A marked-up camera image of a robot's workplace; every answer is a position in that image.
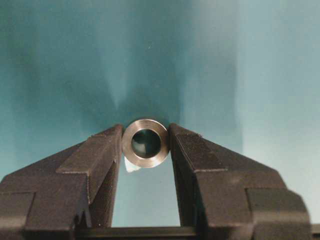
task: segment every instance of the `metal washer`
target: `metal washer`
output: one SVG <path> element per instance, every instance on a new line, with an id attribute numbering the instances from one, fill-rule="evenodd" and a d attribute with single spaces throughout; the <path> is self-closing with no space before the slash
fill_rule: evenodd
<path id="1" fill-rule="evenodd" d="M 160 151 L 150 158 L 138 156 L 132 148 L 132 138 L 141 130 L 152 130 L 160 138 Z M 122 136 L 122 152 L 126 159 L 128 159 L 132 164 L 141 168 L 154 168 L 161 164 L 169 153 L 168 131 L 165 126 L 156 120 L 149 118 L 136 120 L 124 131 Z"/>

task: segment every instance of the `metal ring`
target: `metal ring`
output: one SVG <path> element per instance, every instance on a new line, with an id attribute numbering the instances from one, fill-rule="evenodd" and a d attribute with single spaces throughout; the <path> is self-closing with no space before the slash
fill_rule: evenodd
<path id="1" fill-rule="evenodd" d="M 134 135 L 141 130 L 152 130 L 160 138 L 159 152 L 149 158 L 138 156 L 132 147 Z M 126 159 L 141 168 L 153 168 L 161 164 L 169 153 L 169 135 L 167 129 L 158 121 L 153 119 L 139 119 L 131 123 L 122 136 L 122 151 Z"/>

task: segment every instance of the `steel bushing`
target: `steel bushing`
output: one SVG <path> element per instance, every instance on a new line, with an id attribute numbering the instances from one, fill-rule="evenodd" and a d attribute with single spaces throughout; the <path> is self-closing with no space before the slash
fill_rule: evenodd
<path id="1" fill-rule="evenodd" d="M 136 166 L 156 167 L 169 153 L 168 131 L 156 120 L 136 120 L 124 131 L 122 151 L 126 159 Z"/>

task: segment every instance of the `inner bore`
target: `inner bore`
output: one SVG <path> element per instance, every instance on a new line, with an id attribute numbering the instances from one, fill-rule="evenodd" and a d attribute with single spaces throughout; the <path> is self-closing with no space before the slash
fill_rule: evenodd
<path id="1" fill-rule="evenodd" d="M 149 159 L 160 152 L 161 140 L 154 131 L 142 129 L 132 137 L 131 146 L 137 156 Z"/>

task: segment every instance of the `blue-green backdrop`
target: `blue-green backdrop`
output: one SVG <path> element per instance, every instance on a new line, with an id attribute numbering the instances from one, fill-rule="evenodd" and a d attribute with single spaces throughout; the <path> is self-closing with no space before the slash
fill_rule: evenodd
<path id="1" fill-rule="evenodd" d="M 139 117 L 279 170 L 320 222 L 320 1 L 0 1 L 0 178 Z M 171 159 L 114 226 L 178 225 Z"/>

